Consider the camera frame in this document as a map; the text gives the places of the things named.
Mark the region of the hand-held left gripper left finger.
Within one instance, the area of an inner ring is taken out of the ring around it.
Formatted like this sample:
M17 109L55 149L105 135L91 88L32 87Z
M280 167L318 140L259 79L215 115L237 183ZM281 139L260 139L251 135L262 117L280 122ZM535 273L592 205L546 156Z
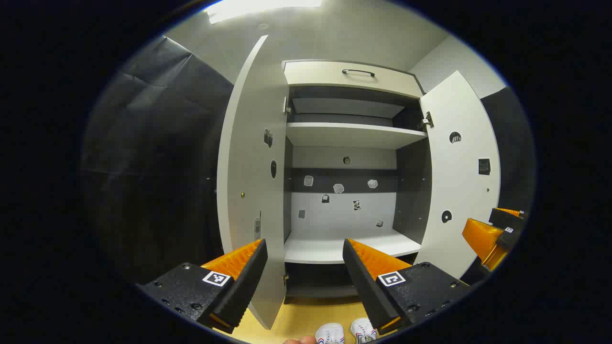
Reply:
M181 317L230 334L239 326L267 260L266 239L257 239L205 264L178 264L139 287Z

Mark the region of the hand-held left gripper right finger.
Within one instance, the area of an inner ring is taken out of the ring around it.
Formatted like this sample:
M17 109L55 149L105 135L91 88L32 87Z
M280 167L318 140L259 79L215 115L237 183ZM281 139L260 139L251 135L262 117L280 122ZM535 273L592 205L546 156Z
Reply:
M342 257L370 323L380 334L424 322L471 290L434 264L408 264L353 239L344 240Z

